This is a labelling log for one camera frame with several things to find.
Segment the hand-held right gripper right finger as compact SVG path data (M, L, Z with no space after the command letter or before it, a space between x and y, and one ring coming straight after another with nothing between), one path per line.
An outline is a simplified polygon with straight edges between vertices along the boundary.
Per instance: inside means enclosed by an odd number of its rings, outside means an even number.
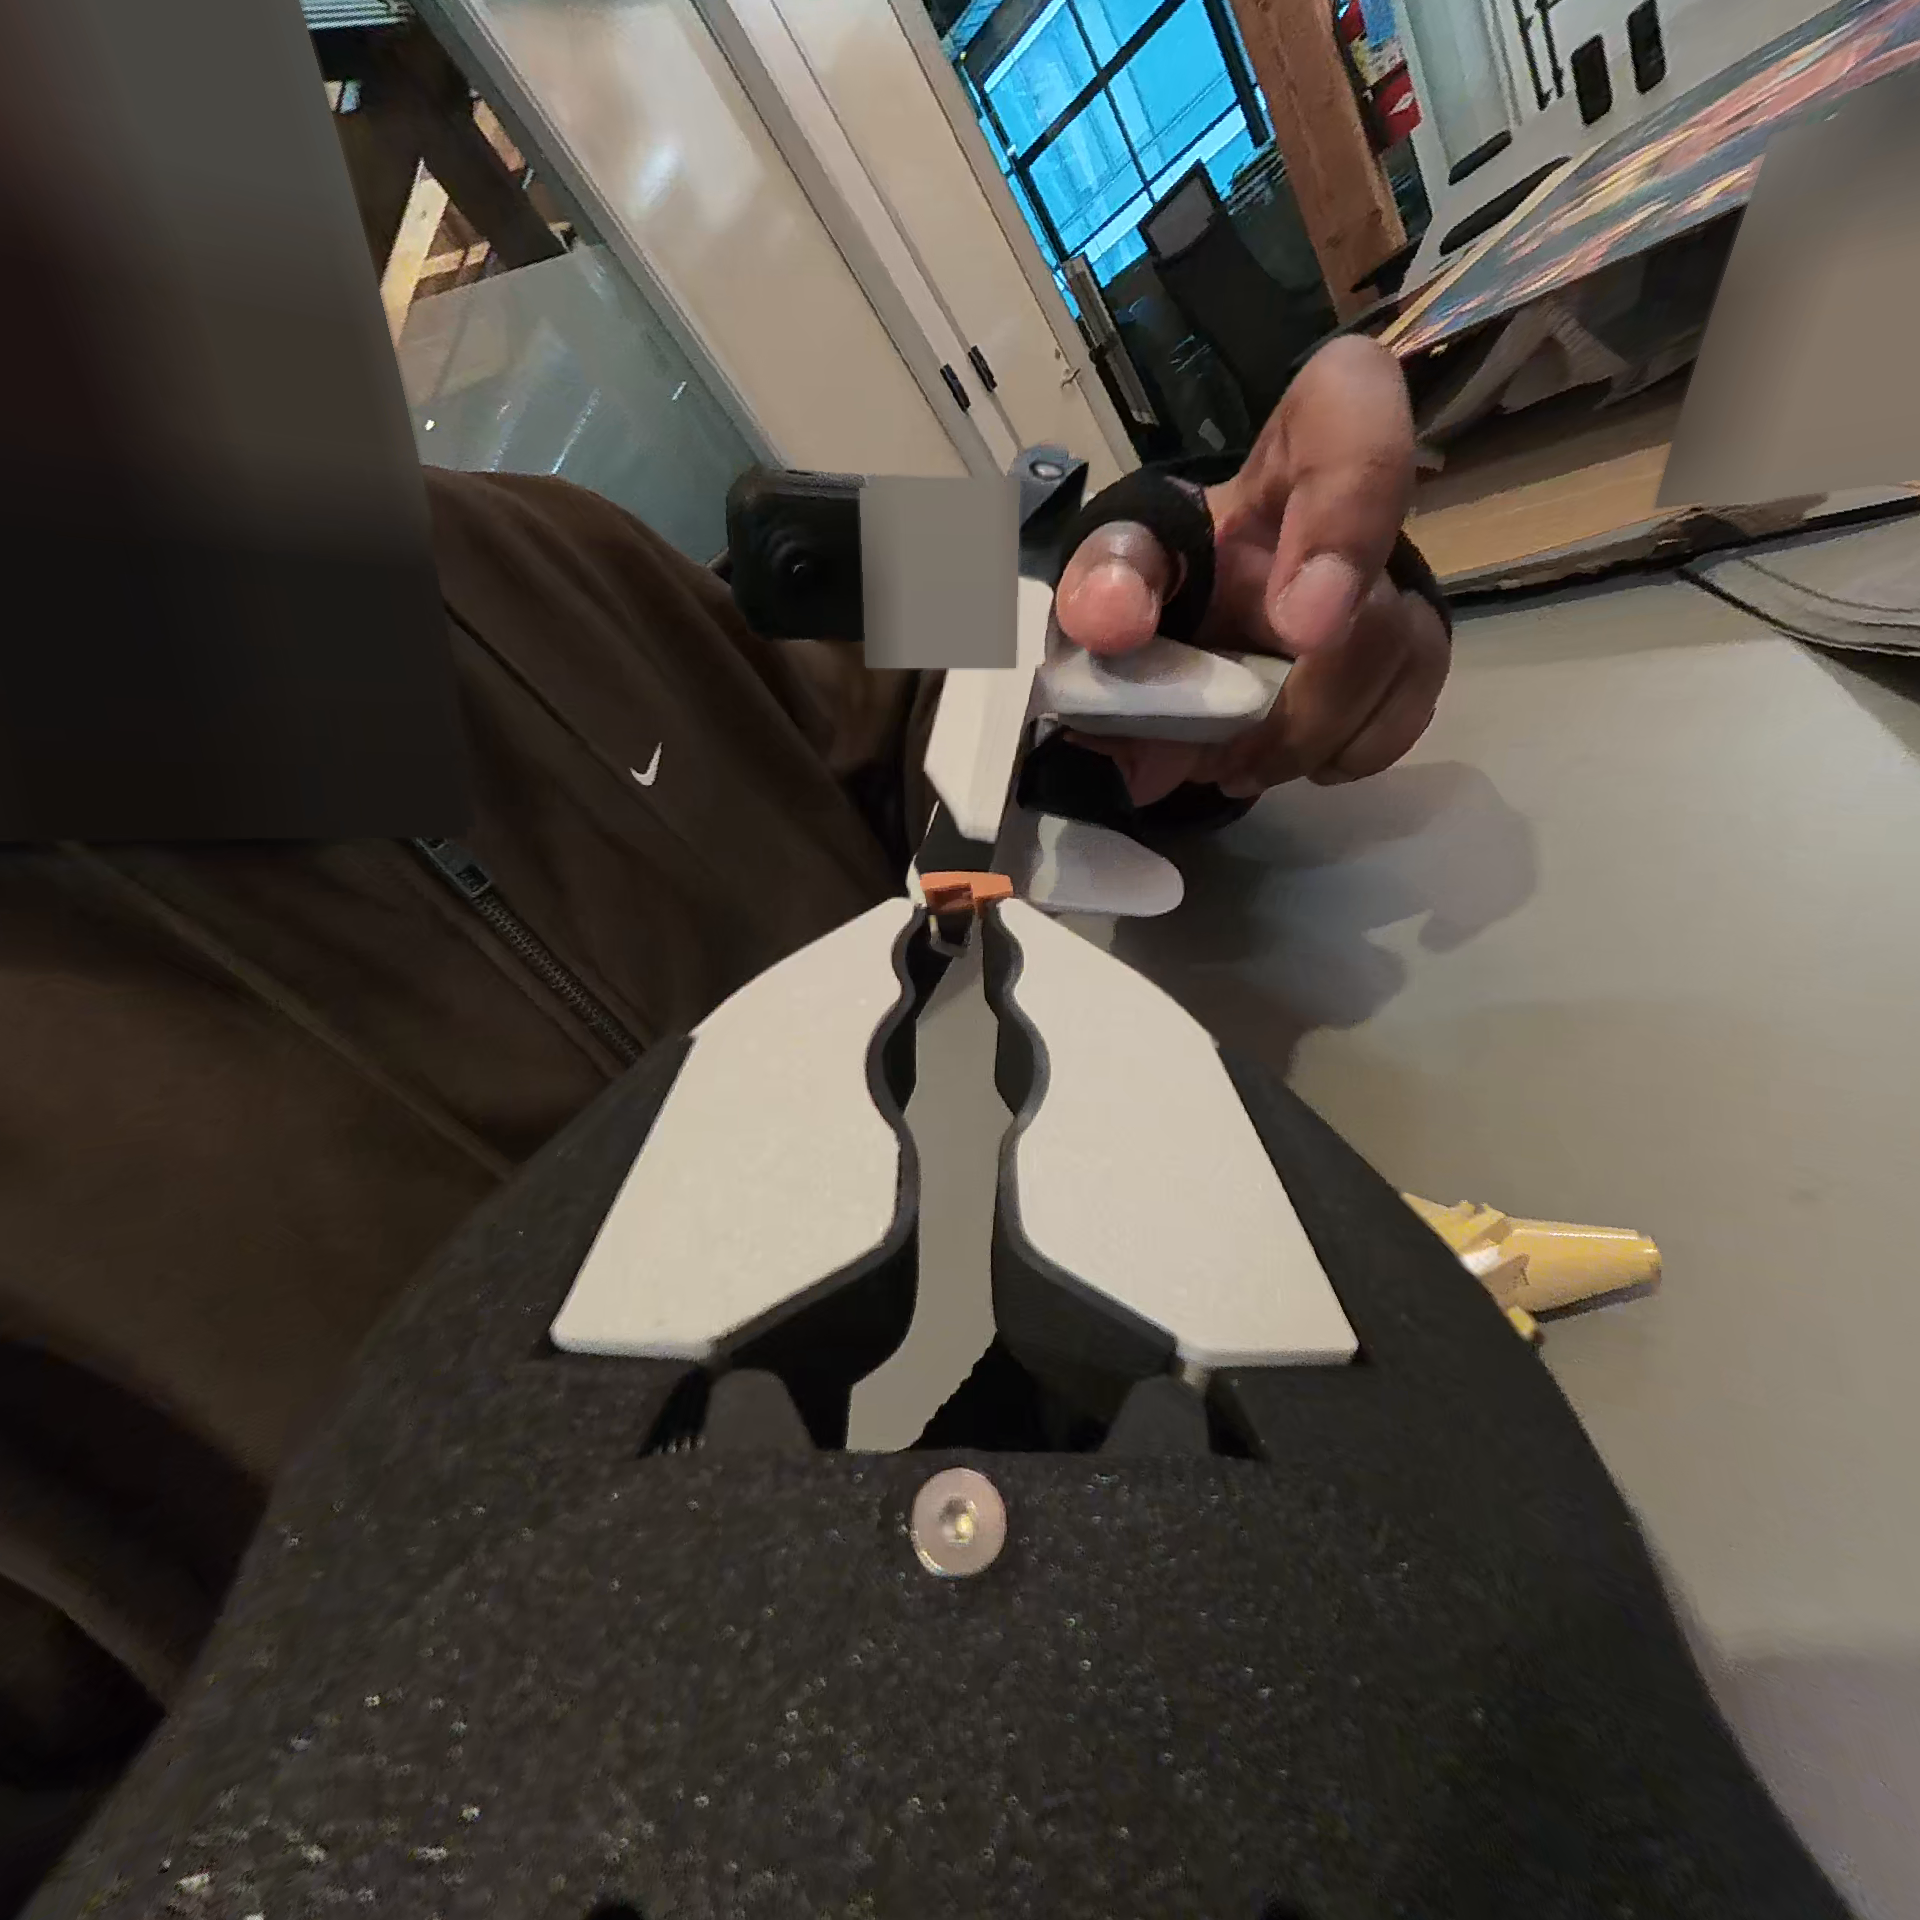
M1015 1109L1015 1249L1184 1369L1328 1367L1359 1335L1219 1044L1150 979L1038 907L980 930Z

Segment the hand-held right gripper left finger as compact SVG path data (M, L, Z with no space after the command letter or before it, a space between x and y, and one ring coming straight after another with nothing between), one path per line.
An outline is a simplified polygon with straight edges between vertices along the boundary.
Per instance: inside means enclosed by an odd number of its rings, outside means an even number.
M714 1360L881 1249L904 1149L868 1060L913 920L881 903L700 1023L551 1323L560 1352Z

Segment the brown and tan brick assembly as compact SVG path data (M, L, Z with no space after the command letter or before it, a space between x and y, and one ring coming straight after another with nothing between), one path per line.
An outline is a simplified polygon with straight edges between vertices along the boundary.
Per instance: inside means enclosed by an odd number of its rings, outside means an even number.
M1531 1347L1545 1340L1545 1321L1554 1316L1641 1299L1663 1285L1660 1249L1639 1232L1511 1216L1475 1203L1443 1207L1408 1191L1402 1200Z

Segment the grey desk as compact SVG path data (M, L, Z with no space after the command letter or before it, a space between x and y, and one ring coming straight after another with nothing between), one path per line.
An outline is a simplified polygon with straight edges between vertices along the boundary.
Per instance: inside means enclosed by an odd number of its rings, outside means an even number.
M906 1449L992 1344L1034 1087L919 1023L919 1311L856 1393L850 1711L768 1914L1916 1916L1916 700L1678 584L1460 618L1418 753L1178 847L1354 1362L1195 1441ZM1527 1344L1404 1205L1652 1240Z

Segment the person's left hand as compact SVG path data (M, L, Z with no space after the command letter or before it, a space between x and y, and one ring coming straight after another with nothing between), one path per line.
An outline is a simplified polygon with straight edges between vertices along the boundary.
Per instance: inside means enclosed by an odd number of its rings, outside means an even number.
M1367 336L1324 344L1236 472L1186 488L1207 503L1217 553L1191 645L1287 658L1267 717L1217 744L1073 744L1113 759L1142 807L1186 785L1257 801L1279 785L1359 781L1404 759L1451 663L1443 613L1390 573L1416 469L1399 360Z

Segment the person's brown jacket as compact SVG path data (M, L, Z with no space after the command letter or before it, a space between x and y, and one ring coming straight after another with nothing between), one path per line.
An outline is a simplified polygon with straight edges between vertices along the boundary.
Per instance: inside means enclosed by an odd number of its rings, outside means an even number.
M403 1287L928 826L939 674L754 636L718 564L556 475L424 493L479 893L393 840L4 853L4 1914Z

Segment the black office chair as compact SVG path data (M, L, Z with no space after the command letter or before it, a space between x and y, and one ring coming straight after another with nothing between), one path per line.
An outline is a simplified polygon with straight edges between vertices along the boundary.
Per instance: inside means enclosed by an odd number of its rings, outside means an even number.
M1338 331L1289 181L1263 161L1222 197L1195 163L1138 232L1159 285L1232 377L1251 428L1263 428L1305 356Z

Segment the red fire extinguisher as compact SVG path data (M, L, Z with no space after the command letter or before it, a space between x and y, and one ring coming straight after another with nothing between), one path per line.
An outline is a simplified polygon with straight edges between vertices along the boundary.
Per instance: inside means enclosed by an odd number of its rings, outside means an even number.
M1334 3L1360 121L1376 153L1407 143L1423 123L1395 3Z

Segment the colourful printed board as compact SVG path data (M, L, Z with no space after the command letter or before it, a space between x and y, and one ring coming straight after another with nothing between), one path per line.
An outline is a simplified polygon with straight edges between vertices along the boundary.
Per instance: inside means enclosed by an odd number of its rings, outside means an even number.
M1707 49L1692 20L1667 41L1668 79L1618 130L1544 170L1407 304L1385 331L1404 362L1554 297L1737 210L1783 121L1916 59L1916 5L1824 5L1772 20L1736 12L1736 52L1683 85Z

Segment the grey pad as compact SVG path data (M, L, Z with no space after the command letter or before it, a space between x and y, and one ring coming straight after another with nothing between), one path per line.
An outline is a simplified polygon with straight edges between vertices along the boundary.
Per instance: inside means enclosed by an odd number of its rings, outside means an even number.
M1724 548L1684 577L1790 637L1919 658L1916 513Z

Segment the wooden post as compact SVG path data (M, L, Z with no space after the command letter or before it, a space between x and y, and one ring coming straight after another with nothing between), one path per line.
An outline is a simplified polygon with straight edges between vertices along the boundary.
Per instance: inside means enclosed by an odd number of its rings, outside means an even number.
M1335 316L1407 245L1402 210L1362 123L1331 3L1232 3Z

